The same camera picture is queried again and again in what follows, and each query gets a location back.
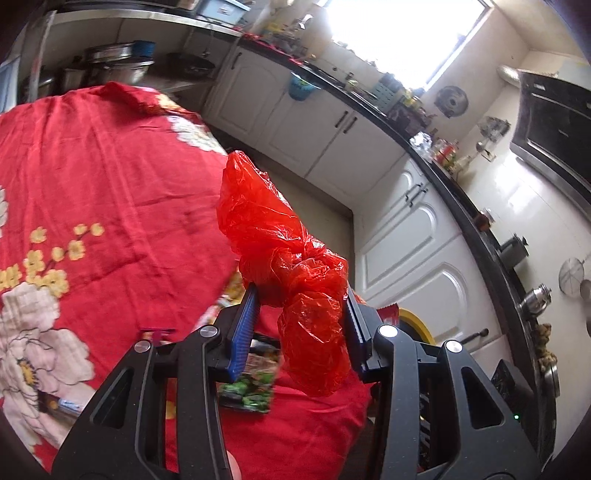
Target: ceiling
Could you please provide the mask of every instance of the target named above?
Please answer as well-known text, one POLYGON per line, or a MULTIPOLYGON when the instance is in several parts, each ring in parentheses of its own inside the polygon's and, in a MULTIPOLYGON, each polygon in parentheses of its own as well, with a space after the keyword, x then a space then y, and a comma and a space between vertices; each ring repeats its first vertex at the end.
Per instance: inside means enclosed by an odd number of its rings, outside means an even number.
POLYGON ((494 0, 532 50, 583 57, 558 14, 543 0, 494 0))

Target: blue gripper pad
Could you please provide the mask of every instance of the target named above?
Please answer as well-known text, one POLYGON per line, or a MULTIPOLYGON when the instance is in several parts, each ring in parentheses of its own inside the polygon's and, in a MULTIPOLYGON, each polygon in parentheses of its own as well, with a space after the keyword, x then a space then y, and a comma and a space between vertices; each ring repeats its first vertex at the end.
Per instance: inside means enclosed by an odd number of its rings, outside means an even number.
POLYGON ((228 352, 230 357, 228 375, 232 382, 238 379, 246 367, 246 359, 251 348, 252 335, 260 310, 258 292, 256 286, 251 283, 246 289, 227 337, 227 345, 230 350, 228 352))

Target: round pot lid on wall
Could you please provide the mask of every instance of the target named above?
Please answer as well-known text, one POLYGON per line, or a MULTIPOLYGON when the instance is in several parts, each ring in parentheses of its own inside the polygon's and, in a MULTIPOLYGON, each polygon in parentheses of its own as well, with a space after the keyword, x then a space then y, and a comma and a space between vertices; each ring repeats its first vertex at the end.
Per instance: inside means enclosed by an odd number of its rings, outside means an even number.
POLYGON ((468 104, 466 92, 455 85, 443 87, 437 92, 435 105, 448 118, 466 113, 468 104))

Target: flower center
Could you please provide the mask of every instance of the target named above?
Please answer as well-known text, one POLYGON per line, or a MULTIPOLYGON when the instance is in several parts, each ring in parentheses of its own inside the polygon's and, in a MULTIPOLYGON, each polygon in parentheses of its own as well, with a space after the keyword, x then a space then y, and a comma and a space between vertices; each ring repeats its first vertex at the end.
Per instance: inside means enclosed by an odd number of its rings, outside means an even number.
POLYGON ((37 389, 39 386, 39 380, 37 379, 37 373, 33 368, 33 365, 27 358, 21 358, 17 360, 17 365, 21 367, 22 377, 25 383, 34 389, 37 389))

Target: blue container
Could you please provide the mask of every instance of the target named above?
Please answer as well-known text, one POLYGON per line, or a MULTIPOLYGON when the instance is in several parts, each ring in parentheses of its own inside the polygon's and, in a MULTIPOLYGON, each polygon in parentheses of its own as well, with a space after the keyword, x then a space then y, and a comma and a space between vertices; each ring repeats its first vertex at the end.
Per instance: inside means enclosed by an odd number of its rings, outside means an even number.
POLYGON ((203 0, 198 15, 227 25, 236 25, 242 16, 251 10, 238 0, 203 0))
POLYGON ((156 43, 148 40, 136 40, 131 47, 132 57, 148 57, 152 58, 156 43))
POLYGON ((306 100, 314 90, 320 90, 320 87, 312 85, 310 82, 305 81, 299 75, 291 72, 291 82, 289 94, 290 97, 298 102, 306 100))

